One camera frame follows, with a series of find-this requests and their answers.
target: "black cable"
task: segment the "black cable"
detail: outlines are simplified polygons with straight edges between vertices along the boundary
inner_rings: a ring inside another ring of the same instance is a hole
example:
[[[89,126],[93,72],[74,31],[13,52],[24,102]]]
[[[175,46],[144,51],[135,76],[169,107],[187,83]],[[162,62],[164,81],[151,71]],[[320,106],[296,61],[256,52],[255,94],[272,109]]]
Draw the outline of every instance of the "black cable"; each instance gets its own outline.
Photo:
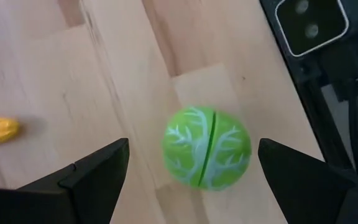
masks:
[[[350,81],[349,91],[349,135],[358,174],[358,80]]]

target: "green ball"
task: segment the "green ball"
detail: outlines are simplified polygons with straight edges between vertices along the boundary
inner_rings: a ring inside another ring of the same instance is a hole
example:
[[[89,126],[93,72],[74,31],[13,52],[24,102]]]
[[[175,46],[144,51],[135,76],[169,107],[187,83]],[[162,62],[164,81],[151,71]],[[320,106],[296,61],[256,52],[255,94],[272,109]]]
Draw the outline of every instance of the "green ball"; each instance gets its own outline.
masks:
[[[162,141],[166,168],[180,182],[222,190],[246,171],[251,155],[248,132],[226,113],[191,107],[169,121]]]

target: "wooden table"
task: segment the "wooden table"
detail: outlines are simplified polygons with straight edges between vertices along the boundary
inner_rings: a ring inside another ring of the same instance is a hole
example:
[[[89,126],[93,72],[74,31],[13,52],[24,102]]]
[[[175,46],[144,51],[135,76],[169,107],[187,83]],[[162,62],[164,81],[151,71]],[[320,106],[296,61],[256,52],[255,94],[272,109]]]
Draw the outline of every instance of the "wooden table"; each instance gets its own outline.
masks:
[[[250,167],[223,192],[191,190],[163,167],[167,119],[187,105],[250,132]],[[24,126],[0,145],[5,188],[129,137],[119,224],[285,223],[259,139],[322,159],[258,0],[0,0],[0,116]]]

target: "wooden surface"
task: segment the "wooden surface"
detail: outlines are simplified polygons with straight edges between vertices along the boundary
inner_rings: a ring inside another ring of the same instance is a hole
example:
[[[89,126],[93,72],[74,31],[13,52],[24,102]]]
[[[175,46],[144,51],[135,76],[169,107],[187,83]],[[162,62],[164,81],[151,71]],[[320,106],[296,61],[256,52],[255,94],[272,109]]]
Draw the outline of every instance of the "wooden surface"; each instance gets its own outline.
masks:
[[[199,192],[164,169],[167,119],[186,105],[237,116],[242,179]],[[257,158],[272,138],[322,159],[258,0],[0,0],[0,187],[17,188],[127,136],[113,223],[285,223]]]

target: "wood grain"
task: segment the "wood grain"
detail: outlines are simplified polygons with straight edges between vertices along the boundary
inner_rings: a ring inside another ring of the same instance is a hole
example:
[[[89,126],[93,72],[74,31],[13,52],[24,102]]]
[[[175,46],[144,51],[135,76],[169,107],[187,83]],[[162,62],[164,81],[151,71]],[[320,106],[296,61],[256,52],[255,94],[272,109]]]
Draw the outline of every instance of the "wood grain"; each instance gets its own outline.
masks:
[[[188,105],[250,132],[250,167],[223,192],[189,189],[164,168],[166,123]],[[6,188],[129,137],[120,224],[285,223],[259,139],[322,159],[258,0],[0,0],[0,116],[24,127],[0,145]]]

